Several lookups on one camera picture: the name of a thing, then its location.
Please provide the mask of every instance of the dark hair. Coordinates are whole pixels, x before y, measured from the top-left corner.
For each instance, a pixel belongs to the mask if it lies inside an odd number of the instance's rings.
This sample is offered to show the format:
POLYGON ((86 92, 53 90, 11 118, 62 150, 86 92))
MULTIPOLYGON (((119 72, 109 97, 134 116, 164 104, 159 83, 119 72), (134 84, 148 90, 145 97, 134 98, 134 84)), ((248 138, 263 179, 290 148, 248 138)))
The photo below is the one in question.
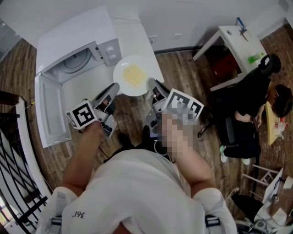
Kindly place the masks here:
POLYGON ((276 97, 273 111, 279 118, 282 118, 292 110, 293 96, 291 89, 284 85, 276 85, 275 89, 279 96, 276 97))

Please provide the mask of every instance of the white chair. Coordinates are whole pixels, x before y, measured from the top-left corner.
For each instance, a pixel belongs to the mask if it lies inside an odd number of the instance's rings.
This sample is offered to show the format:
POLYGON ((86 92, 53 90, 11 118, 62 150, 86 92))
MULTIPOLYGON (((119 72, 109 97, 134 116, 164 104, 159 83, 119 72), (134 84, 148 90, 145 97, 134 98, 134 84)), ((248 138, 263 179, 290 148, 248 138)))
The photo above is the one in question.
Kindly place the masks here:
POLYGON ((262 203, 265 204, 267 201, 271 201, 271 198, 273 197, 273 195, 277 194, 279 184, 282 181, 281 176, 283 173, 283 168, 280 171, 276 171, 276 170, 270 170, 270 169, 267 169, 265 167, 261 167, 261 166, 255 165, 255 164, 253 164, 252 166, 267 171, 266 174, 260 180, 254 178, 254 177, 251 177, 247 174, 242 173, 243 176, 245 176, 251 180, 254 180, 260 184, 263 184, 267 187, 263 197, 250 191, 251 193, 257 195, 258 197, 261 197, 263 199, 262 203))

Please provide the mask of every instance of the person sitting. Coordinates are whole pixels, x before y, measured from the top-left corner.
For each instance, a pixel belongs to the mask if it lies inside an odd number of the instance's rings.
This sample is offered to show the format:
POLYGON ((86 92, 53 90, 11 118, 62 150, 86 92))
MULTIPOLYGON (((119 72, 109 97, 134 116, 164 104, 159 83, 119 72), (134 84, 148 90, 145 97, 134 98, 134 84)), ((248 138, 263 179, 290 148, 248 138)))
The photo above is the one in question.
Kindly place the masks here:
MULTIPOLYGON (((279 71, 281 69, 280 59, 274 54, 272 54, 272 59, 279 71)), ((241 158, 243 163, 248 165, 249 158, 260 155, 259 142, 254 138, 253 119, 256 119, 259 127, 266 102, 270 103, 272 111, 277 117, 284 117, 292 109, 292 92, 284 85, 273 83, 269 77, 254 74, 252 79, 249 79, 241 86, 241 90, 238 90, 234 102, 236 111, 233 119, 237 145, 220 147, 222 162, 226 162, 227 157, 241 158)))

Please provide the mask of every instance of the white table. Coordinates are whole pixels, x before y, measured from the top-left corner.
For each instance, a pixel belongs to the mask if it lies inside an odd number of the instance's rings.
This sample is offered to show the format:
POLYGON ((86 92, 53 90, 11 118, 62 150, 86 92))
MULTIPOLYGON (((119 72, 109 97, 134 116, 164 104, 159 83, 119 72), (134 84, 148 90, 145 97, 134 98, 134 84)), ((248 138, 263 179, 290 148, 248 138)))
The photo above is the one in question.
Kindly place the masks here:
MULTIPOLYGON (((140 55, 150 59, 157 73, 154 78, 164 82, 157 59, 139 17, 132 16, 128 17, 127 20, 113 19, 112 22, 119 40, 122 57, 140 55)), ((84 98, 92 100, 111 85, 114 68, 115 65, 107 67, 106 64, 102 64, 63 83, 66 110, 78 105, 84 98)))
POLYGON ((193 57, 193 60, 196 61, 200 56, 202 56, 209 47, 211 47, 219 38, 222 38, 225 45, 228 47, 232 55, 234 56, 238 66, 241 69, 240 74, 232 80, 224 82, 220 85, 214 86, 211 88, 211 91, 215 91, 232 85, 241 81, 250 71, 255 69, 260 60, 250 64, 248 63, 248 57, 256 53, 264 53, 266 51, 263 48, 259 39, 252 35, 247 27, 248 32, 244 35, 249 41, 246 41, 243 36, 240 35, 240 26, 219 26, 218 31, 211 37, 211 39, 197 52, 193 57))

